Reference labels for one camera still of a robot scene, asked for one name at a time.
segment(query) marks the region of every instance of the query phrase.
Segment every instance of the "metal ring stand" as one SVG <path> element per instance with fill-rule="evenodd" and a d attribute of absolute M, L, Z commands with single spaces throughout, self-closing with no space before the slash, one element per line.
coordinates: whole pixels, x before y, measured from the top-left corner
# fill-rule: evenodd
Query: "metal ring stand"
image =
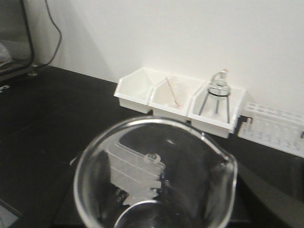
<path fill-rule="evenodd" d="M 220 90 L 220 91 L 226 91 L 228 93 L 226 95 L 218 95 L 218 94 L 214 94 L 214 93 L 210 92 L 210 89 L 217 89 L 217 90 Z M 227 123 L 229 124 L 230 123 L 230 115 L 229 115 L 229 95 L 230 95 L 230 92 L 228 90 L 225 90 L 225 89 L 209 88 L 208 93 L 206 94 L 206 97 L 204 99 L 203 105 L 201 106 L 201 108 L 199 110 L 199 115 L 201 115 L 209 95 L 226 98 L 226 101 L 227 101 Z M 218 112 L 219 112 L 219 100 L 217 100 L 217 106 L 216 106 L 216 109 L 215 109 L 215 113 L 218 113 Z"/>

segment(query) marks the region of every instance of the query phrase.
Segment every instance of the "test tube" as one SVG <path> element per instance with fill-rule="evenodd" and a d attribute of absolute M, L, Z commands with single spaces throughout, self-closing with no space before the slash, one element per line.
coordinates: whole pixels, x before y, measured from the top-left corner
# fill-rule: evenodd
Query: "test tube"
<path fill-rule="evenodd" d="M 281 127 L 279 123 L 275 123 L 274 130 L 274 143 L 280 145 L 281 144 Z"/>
<path fill-rule="evenodd" d="M 255 137 L 261 140 L 263 137 L 263 118 L 258 116 L 255 117 L 252 128 L 254 130 Z"/>
<path fill-rule="evenodd" d="M 268 143 L 271 142 L 271 139 L 272 139 L 272 135 L 271 135 L 272 126 L 273 126 L 272 121 L 270 121 L 270 120 L 265 121 L 264 139 Z"/>

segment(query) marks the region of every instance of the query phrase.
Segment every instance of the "electrical cord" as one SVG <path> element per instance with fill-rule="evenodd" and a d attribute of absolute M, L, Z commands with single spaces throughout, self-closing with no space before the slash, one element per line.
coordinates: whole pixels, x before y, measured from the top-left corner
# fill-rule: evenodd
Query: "electrical cord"
<path fill-rule="evenodd" d="M 54 58 L 55 58 L 55 56 L 58 52 L 58 49 L 60 47 L 61 41 L 62 41 L 62 33 L 61 33 L 60 29 L 58 28 L 58 26 L 56 25 L 56 23 L 54 22 L 54 20 L 52 18 L 52 15 L 51 15 L 51 12 L 50 12 L 49 6 L 48 6 L 48 0 L 45 0 L 45 4 L 46 4 L 46 7 L 47 7 L 48 17 L 49 17 L 50 21 L 52 22 L 52 24 L 54 25 L 54 27 L 56 28 L 56 30 L 59 33 L 59 41 L 58 41 L 57 47 L 55 49 L 55 52 L 54 52 L 52 58 L 47 63 L 42 64 L 42 65 L 38 65 L 38 66 L 35 66 L 35 67 L 45 67 L 45 66 L 49 65 L 54 60 Z"/>

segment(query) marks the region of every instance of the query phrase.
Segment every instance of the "white plastic bin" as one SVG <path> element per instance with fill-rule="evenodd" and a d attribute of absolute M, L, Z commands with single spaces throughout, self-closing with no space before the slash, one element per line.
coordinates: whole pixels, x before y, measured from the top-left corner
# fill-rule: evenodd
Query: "white plastic bin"
<path fill-rule="evenodd" d="M 148 103 L 154 87 L 168 76 L 141 68 L 119 80 L 114 96 L 119 98 L 120 106 L 146 114 L 151 110 Z"/>
<path fill-rule="evenodd" d="M 153 109 L 153 115 L 188 120 L 187 114 L 193 95 L 203 85 L 204 81 L 193 78 L 168 77 L 152 93 L 149 106 Z"/>
<path fill-rule="evenodd" d="M 223 138 L 228 138 L 229 133 L 233 133 L 238 123 L 240 107 L 242 106 L 246 91 L 238 88 L 231 88 L 229 96 L 229 116 L 227 117 L 227 101 L 226 98 L 219 102 L 218 113 L 216 110 L 216 100 L 209 96 L 204 109 L 199 115 L 200 108 L 207 95 L 209 84 L 201 88 L 194 96 L 188 117 L 191 120 L 192 126 Z"/>

